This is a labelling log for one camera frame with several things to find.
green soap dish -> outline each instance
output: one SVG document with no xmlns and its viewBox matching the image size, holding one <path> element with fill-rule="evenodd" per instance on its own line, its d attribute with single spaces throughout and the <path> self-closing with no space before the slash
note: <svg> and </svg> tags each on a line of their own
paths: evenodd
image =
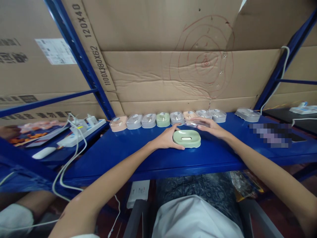
<svg viewBox="0 0 317 238">
<path fill-rule="evenodd" d="M 156 124 L 158 127 L 167 127 L 171 124 L 169 120 L 169 113 L 161 112 L 156 115 Z"/>
<path fill-rule="evenodd" d="M 185 148 L 198 148 L 200 147 L 200 135 L 194 130 L 180 130 L 175 131 L 173 140 L 176 144 L 180 144 Z"/>
</svg>

patterned pants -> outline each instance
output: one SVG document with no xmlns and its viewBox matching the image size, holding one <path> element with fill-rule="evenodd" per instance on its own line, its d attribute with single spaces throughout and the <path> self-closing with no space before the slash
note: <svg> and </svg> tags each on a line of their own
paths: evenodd
<svg viewBox="0 0 317 238">
<path fill-rule="evenodd" d="M 198 195 L 235 222 L 243 232 L 229 173 L 214 173 L 156 180 L 158 207 L 176 198 Z"/>
</svg>

blue shelf frame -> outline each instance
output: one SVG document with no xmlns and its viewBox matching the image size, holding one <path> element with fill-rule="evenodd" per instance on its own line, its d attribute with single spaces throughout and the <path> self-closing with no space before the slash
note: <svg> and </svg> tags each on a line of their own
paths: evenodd
<svg viewBox="0 0 317 238">
<path fill-rule="evenodd" d="M 61 0 L 44 0 L 44 2 L 91 90 L 6 108 L 0 110 L 0 117 L 10 116 L 26 110 L 93 93 L 104 114 L 111 120 L 115 117 L 115 114 Z M 11 180 L 12 183 L 16 185 L 15 187 L 18 191 L 51 190 L 52 182 L 57 175 L 50 167 L 32 159 L 31 156 L 23 150 L 15 148 L 0 138 L 0 176 L 3 177 L 3 175 L 7 175 L 10 172 L 15 172 L 15 174 L 13 174 L 8 181 Z M 76 195 L 74 191 L 69 191 L 59 186 L 57 186 L 57 190 L 64 196 L 74 197 Z"/>
<path fill-rule="evenodd" d="M 291 40 L 287 44 L 290 48 L 290 55 L 286 62 L 285 71 L 288 69 L 289 65 L 293 61 L 295 55 L 297 54 L 298 50 L 301 48 L 302 44 L 304 43 L 305 39 L 311 32 L 312 28 L 314 27 L 317 21 L 317 9 L 310 15 L 308 20 L 300 27 L 300 29 L 292 36 Z M 298 83 L 298 84 L 312 84 L 317 85 L 316 81 L 307 81 L 307 80 L 289 80 L 289 79 L 281 79 L 282 71 L 284 62 L 286 59 L 286 51 L 280 57 L 270 79 L 268 80 L 262 94 L 260 95 L 257 103 L 254 106 L 254 110 L 260 110 L 263 104 L 267 101 L 273 91 L 276 89 L 277 85 L 280 82 L 283 83 Z"/>
</svg>

white sticker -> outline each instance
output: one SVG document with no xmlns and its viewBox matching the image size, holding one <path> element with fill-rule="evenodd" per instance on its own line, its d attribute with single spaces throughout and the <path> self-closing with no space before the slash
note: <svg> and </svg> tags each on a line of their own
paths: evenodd
<svg viewBox="0 0 317 238">
<path fill-rule="evenodd" d="M 35 41 L 52 65 L 77 64 L 63 38 L 35 39 Z"/>
</svg>

white cloth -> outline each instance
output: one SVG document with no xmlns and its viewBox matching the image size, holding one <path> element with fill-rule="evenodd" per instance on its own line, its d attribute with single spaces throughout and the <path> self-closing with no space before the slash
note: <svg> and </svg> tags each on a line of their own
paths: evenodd
<svg viewBox="0 0 317 238">
<path fill-rule="evenodd" d="M 197 195 L 177 198 L 158 210 L 152 238 L 243 238 L 239 226 Z"/>
<path fill-rule="evenodd" d="M 32 230 L 11 229 L 33 225 L 33 215 L 27 208 L 11 204 L 0 212 L 0 238 L 25 238 Z M 208 237 L 243 238 L 239 226 L 197 195 L 174 199 L 158 210 L 152 238 Z M 72 238 L 99 238 L 94 234 Z"/>
<path fill-rule="evenodd" d="M 0 212 L 0 238 L 24 238 L 30 233 L 32 228 L 15 230 L 20 227 L 33 225 L 32 212 L 18 204 L 11 204 Z"/>
</svg>

